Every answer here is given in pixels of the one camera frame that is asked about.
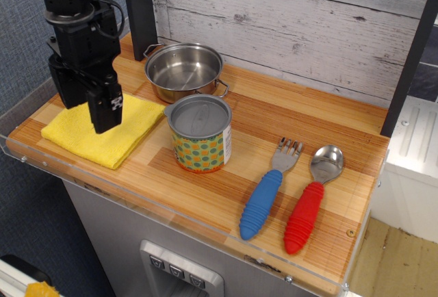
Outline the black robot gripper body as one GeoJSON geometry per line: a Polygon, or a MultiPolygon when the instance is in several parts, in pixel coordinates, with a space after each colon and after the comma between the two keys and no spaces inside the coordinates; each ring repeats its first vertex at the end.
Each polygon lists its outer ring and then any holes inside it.
{"type": "Polygon", "coordinates": [[[47,12],[55,36],[49,68],[61,99],[70,109],[87,103],[87,92],[118,83],[113,61],[120,54],[114,8],[110,4],[86,4],[71,15],[47,12]]]}

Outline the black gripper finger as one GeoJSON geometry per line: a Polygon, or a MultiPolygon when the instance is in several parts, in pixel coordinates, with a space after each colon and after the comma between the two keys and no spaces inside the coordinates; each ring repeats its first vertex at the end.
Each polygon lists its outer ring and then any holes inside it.
{"type": "Polygon", "coordinates": [[[93,88],[87,92],[86,98],[97,134],[105,133],[122,122],[123,93],[119,83],[93,88]]]}

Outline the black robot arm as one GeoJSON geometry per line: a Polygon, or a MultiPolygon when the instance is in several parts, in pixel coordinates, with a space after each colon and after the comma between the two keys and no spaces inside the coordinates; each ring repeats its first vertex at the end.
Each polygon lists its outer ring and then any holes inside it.
{"type": "Polygon", "coordinates": [[[97,133],[122,122],[123,92],[113,67],[124,23],[114,0],[44,0],[54,35],[49,69],[64,106],[87,104],[97,133]]]}

